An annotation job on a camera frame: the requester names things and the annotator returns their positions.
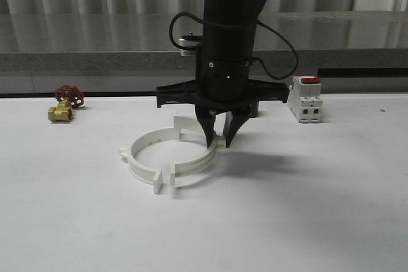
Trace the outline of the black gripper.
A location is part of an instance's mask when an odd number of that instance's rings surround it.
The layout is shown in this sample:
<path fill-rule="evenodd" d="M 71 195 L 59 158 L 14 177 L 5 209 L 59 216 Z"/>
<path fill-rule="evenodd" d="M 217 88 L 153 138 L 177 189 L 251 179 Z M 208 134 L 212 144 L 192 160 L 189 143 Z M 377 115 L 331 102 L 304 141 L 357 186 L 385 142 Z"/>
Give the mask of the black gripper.
<path fill-rule="evenodd" d="M 238 130 L 251 115 L 249 106 L 264 100 L 288 100 L 285 83 L 251 80 L 252 50 L 216 58 L 207 55 L 201 47 L 182 47 L 183 52 L 196 56 L 195 79 L 156 88 L 157 107 L 164 104 L 193 104 L 198 122 L 206 137 L 207 147 L 214 140 L 217 111 L 229 111 L 225 119 L 226 147 L 229 148 Z"/>

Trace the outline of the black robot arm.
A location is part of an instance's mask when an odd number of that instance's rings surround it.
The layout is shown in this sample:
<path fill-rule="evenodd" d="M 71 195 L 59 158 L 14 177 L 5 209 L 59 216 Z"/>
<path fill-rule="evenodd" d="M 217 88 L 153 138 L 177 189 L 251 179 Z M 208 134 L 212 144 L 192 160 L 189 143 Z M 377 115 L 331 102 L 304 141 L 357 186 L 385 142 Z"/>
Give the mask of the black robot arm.
<path fill-rule="evenodd" d="M 258 16 L 266 0 L 204 0 L 203 32 L 195 52 L 195 79 L 158 87 L 157 106 L 189 103 L 205 133 L 207 145 L 214 139 L 214 122 L 226 113 L 223 135 L 230 145 L 240 127 L 250 118 L 258 101 L 285 103 L 289 89 L 279 78 L 274 82 L 251 80 L 250 68 Z"/>

